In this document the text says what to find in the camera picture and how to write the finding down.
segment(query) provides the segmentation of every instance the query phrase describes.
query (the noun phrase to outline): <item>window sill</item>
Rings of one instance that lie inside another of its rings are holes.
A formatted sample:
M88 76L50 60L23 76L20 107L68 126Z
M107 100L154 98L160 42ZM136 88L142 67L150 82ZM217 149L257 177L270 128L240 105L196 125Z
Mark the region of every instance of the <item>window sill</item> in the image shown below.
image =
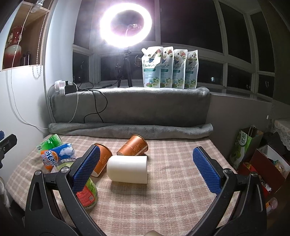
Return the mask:
M98 84L95 84L94 88L100 88L109 84L114 84L116 80L112 81L101 81ZM143 80L133 80L133 87L143 87ZM228 97L237 97L237 98L244 98L244 99L250 99L255 101L262 101L262 102L272 102L272 98L267 97L262 94L253 94L251 91L247 91L244 89L237 89L237 88L223 88L222 85L214 85L214 84L204 84L204 83L197 83L197 87L207 87L212 95L216 96L228 96ZM81 89L90 88L92 85L90 83L84 83L81 86ZM121 88L127 88L128 87L128 81L122 80L121 81ZM117 83L113 85L112 87L106 88L117 88Z

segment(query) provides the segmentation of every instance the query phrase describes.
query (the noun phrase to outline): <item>screw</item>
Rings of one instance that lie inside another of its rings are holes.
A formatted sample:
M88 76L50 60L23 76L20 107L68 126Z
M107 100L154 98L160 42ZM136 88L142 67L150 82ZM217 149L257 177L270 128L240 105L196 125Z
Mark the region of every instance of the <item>screw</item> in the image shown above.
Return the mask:
M67 173L68 171L70 170L70 168L68 168L68 167L63 167L62 169L61 169L61 172L62 173Z
M40 175L40 174L41 174L41 170L37 170L36 172L34 172L34 174L35 174L36 176Z
M233 171L231 169L229 169L229 168L226 168L226 169L224 169L224 172L226 174L231 174Z
M257 174L256 172L252 172L251 175L252 175L253 177L258 177L258 174Z

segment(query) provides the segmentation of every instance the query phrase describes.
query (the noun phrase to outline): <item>vase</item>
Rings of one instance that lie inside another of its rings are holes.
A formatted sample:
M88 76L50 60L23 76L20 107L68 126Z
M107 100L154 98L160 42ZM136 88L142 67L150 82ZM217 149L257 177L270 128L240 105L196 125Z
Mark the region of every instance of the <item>vase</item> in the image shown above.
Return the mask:
M21 41L22 37L20 37L21 31L25 30L23 26L16 26L11 30L10 35L8 36L8 46L4 51L4 58L3 58L3 66L4 69L11 68L13 58L15 55L15 59L13 62L13 67L19 66L20 58L21 58L21 46L17 44Z

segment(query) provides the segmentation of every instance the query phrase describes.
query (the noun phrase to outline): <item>light stand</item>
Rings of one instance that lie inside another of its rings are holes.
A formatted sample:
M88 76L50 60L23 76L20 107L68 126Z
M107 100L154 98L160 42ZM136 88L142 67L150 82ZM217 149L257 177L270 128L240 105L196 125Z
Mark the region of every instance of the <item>light stand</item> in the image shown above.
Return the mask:
M123 65L119 66L119 64L116 65L116 69L118 71L118 88L121 86L121 80L123 78L128 78L128 86L133 87L132 84L132 74L131 74L131 66L130 66L130 56L131 51L129 49L124 50L124 59L123 59Z

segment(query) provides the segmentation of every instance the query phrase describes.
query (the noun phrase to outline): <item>white cup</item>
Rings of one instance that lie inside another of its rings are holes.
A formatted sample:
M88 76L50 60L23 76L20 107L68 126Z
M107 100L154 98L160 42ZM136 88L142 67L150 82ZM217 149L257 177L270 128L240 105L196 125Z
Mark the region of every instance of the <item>white cup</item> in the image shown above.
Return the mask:
M112 156L107 174L112 181L147 184L147 156Z

